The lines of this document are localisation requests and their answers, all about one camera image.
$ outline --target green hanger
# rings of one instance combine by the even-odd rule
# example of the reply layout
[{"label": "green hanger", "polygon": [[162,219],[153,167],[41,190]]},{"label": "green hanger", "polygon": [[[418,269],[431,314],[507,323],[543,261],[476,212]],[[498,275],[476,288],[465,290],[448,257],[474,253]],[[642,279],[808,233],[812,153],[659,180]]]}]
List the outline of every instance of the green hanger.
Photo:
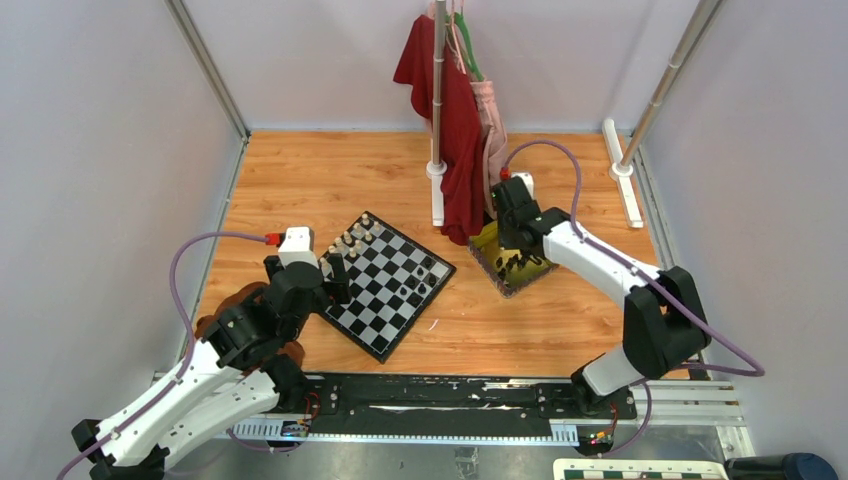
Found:
[{"label": "green hanger", "polygon": [[[454,22],[459,27],[459,31],[462,33],[462,40],[465,43],[465,52],[467,55],[463,55],[463,59],[466,65],[468,65],[468,68],[471,69],[475,81],[481,82],[483,81],[483,74],[480,72],[480,68],[477,67],[477,60],[474,59],[474,49],[471,47],[471,35],[468,33],[468,26],[465,24],[465,19],[461,13],[454,13],[453,15]],[[448,31],[453,35],[453,29],[448,29]]]}]

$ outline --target white wall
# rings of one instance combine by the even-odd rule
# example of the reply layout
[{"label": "white wall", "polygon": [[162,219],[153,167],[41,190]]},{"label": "white wall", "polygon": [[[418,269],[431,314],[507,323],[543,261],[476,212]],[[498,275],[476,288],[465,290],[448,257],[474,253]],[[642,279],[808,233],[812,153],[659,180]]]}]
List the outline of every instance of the white wall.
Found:
[{"label": "white wall", "polygon": [[843,476],[846,22],[836,0],[726,2],[647,141],[708,319],[765,364],[734,380],[758,452],[809,450]]},{"label": "white wall", "polygon": [[43,480],[173,361],[240,142],[161,1],[2,2],[0,65],[0,476]]},{"label": "white wall", "polygon": [[[392,76],[426,0],[187,4],[252,128],[422,127]],[[608,115],[633,127],[695,4],[468,0],[465,13],[507,127],[598,130]]]}]

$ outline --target gray floor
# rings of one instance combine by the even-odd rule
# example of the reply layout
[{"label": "gray floor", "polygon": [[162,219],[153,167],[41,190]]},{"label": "gray floor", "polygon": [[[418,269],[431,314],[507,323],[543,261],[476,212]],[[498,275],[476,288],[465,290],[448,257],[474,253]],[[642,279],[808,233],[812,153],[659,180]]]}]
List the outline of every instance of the gray floor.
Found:
[{"label": "gray floor", "polygon": [[[635,431],[621,426],[619,442]],[[226,440],[215,440],[186,458],[175,470],[186,471],[223,453],[192,476],[206,480],[328,479],[409,480],[551,479],[557,458],[576,458],[571,448],[455,445],[311,443],[288,454],[247,451]],[[712,427],[652,427],[616,458],[723,461]]]}]

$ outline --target robotic arm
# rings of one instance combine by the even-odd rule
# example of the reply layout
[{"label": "robotic arm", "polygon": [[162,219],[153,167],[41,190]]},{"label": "robotic arm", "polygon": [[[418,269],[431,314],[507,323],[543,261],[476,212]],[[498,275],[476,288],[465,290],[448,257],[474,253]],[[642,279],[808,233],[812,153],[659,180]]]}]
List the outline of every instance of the robotic arm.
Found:
[{"label": "robotic arm", "polygon": [[[221,312],[195,342],[190,360],[183,359],[122,411],[74,427],[80,451],[112,435],[89,456],[93,480],[160,480],[189,452],[240,420],[277,407],[292,410],[305,392],[306,377],[280,349],[298,338],[311,313],[334,301],[350,302],[342,256],[330,255],[331,276],[325,279],[312,243],[308,227],[289,228],[278,254],[265,259],[270,284]],[[163,395],[181,370],[176,387]],[[235,386],[210,396],[242,375]],[[118,433],[115,428],[131,416],[138,418]]]},{"label": "robotic arm", "polygon": [[643,378],[661,378],[709,345],[709,335],[636,274],[645,272],[704,318],[695,282],[686,270],[673,267],[663,271],[639,262],[599,240],[578,222],[572,225],[571,216],[561,209],[542,212],[526,177],[513,176],[494,189],[501,246],[574,271],[624,311],[622,343],[571,375],[583,413],[607,409],[608,399],[618,390]]}]

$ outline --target pink garment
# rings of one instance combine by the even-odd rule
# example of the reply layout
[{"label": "pink garment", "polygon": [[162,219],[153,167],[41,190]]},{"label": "pink garment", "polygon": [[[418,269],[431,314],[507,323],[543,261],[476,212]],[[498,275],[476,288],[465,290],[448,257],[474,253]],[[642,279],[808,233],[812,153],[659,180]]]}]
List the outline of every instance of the pink garment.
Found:
[{"label": "pink garment", "polygon": [[501,169],[509,155],[506,129],[495,102],[495,88],[491,80],[471,82],[471,90],[477,101],[477,112],[483,128],[483,198],[486,199],[486,211],[495,218],[492,188],[500,183]]}]

